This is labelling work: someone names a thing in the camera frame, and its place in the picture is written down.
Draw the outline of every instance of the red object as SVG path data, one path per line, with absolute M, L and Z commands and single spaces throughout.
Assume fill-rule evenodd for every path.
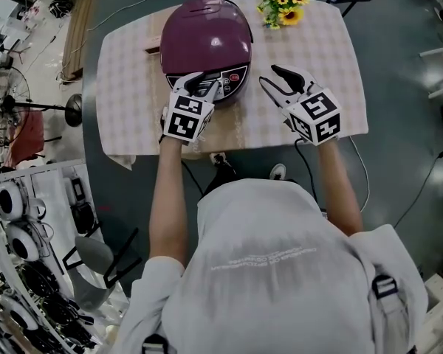
M 14 168 L 23 160 L 44 149 L 43 113 L 39 110 L 31 110 L 22 111 L 20 115 L 22 125 L 11 132 L 12 143 L 4 162 L 6 167 Z

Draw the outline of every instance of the gray floor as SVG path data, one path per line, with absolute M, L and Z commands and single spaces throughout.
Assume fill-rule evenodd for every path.
M 97 24 L 115 10 L 140 0 L 98 0 L 92 22 Z M 107 243 L 118 249 L 131 230 L 140 234 L 126 261 L 148 255 L 147 227 L 157 157 L 141 156 L 132 172 L 116 165 L 102 152 L 95 116 L 95 76 L 103 38 L 108 32 L 185 0 L 148 0 L 118 13 L 91 32 L 83 80 L 83 134 L 92 194 L 104 227 Z M 439 106 L 443 99 L 429 102 L 427 92 L 443 78 L 443 65 L 423 61 L 418 53 L 442 46 L 443 33 L 433 13 L 431 0 L 375 0 L 358 4 L 346 17 L 363 78 L 368 108 L 369 134 L 356 136 L 371 179 L 371 198 L 363 212 L 367 229 L 384 223 L 395 224 L 422 186 L 437 153 L 443 150 L 443 128 Z M 365 176 L 359 159 L 347 139 L 340 141 L 348 173 L 359 201 L 366 195 Z M 316 150 L 303 148 L 318 181 Z M 243 150 L 229 153 L 229 160 L 242 176 L 264 178 L 271 166 L 283 162 L 288 176 L 310 190 L 309 177 L 291 146 Z M 208 160 L 188 162 L 204 187 L 214 175 Z M 199 192 L 185 173 L 185 195 L 190 224 L 190 250 L 196 246 L 196 203 Z M 397 227 L 397 232 L 426 277 L 443 266 L 443 159 L 417 201 Z M 131 281 L 142 266 L 123 282 Z

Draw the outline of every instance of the white t-shirt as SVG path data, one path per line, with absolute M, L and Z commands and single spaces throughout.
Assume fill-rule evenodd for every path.
M 158 333 L 178 354 L 394 354 L 399 347 L 405 354 L 403 344 L 379 342 L 384 312 L 371 298 L 378 269 L 397 282 L 393 309 L 407 325 L 394 330 L 407 350 L 413 345 L 427 296 L 391 226 L 347 237 L 299 185 L 259 179 L 205 196 L 198 225 L 185 271 L 169 257 L 145 264 L 113 353 L 140 354 Z

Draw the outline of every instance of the wooden board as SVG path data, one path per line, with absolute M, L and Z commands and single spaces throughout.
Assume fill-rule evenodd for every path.
M 72 8 L 71 22 L 62 60 L 63 80 L 70 81 L 82 77 L 87 29 L 94 8 L 95 0 L 77 0 Z

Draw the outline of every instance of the rice cooker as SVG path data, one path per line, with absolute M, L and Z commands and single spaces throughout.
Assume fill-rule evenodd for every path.
M 161 66 L 169 85 L 192 72 L 205 72 L 194 96 L 219 81 L 216 108 L 235 102 L 247 84 L 253 35 L 239 7 L 229 0 L 193 0 L 178 7 L 161 36 Z

